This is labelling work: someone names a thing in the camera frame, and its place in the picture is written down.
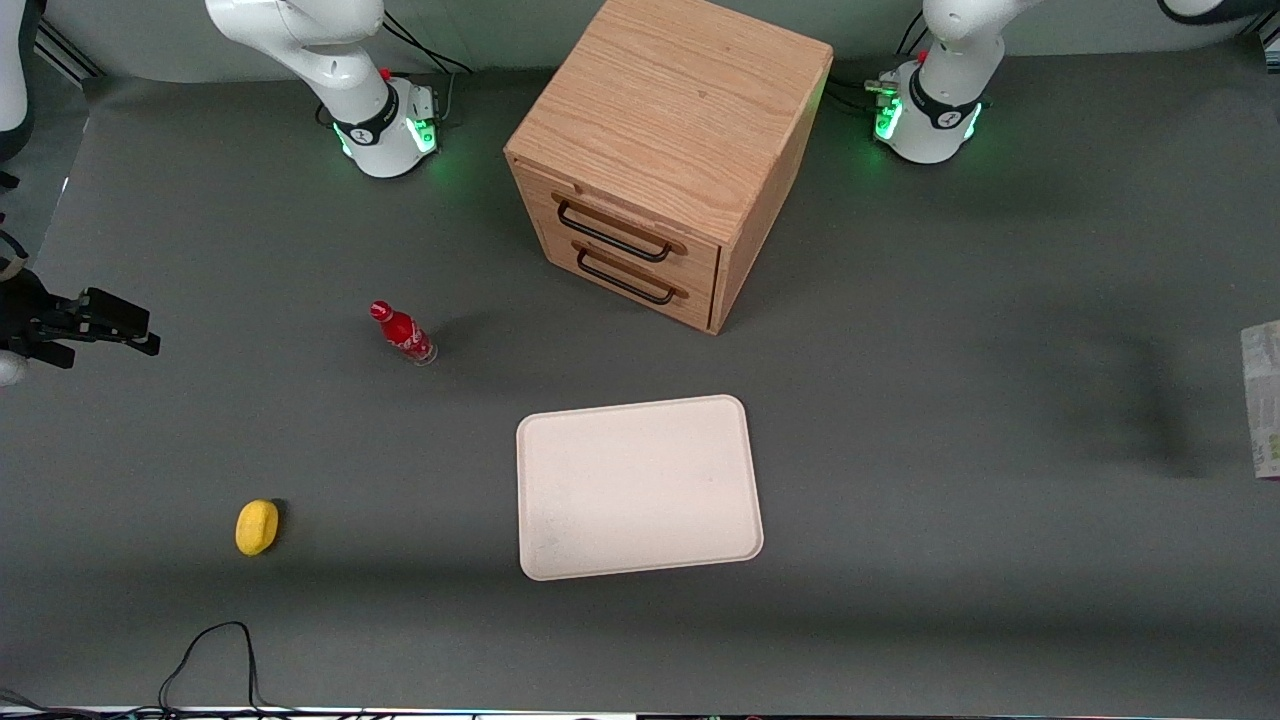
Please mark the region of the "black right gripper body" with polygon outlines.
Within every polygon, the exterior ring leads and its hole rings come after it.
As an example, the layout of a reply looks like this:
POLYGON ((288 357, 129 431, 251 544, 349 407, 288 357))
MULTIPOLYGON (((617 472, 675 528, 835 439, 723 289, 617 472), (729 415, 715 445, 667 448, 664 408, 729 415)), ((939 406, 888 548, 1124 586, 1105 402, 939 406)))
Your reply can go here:
POLYGON ((4 265, 1 283, 3 357, 22 366, 37 361, 69 370, 76 351, 59 343, 76 333, 81 299, 50 293, 24 265, 4 265))

